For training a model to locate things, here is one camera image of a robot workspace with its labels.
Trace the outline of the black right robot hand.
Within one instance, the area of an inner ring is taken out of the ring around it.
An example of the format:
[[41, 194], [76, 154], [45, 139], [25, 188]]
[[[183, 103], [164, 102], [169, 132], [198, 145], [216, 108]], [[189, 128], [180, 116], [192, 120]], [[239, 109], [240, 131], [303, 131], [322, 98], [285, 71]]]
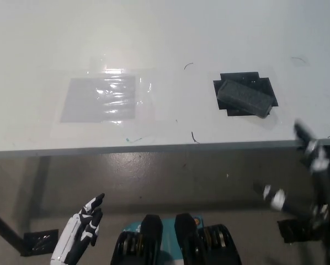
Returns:
[[275, 189], [270, 184], [257, 182], [253, 189], [271, 209], [294, 216], [278, 223], [284, 242], [321, 241], [325, 263], [330, 264], [330, 152], [303, 122], [295, 121], [294, 132], [303, 150], [301, 163], [311, 176], [313, 201], [310, 210], [300, 210], [283, 189]]

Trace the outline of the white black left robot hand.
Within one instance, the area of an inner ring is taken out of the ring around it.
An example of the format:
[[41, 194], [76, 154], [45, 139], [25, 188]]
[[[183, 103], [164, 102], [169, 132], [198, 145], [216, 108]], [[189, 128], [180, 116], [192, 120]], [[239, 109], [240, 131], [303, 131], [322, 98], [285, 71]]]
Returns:
[[51, 256], [51, 264], [77, 264], [87, 247], [95, 245], [103, 217], [99, 206], [104, 197], [104, 193], [94, 197], [68, 220]]

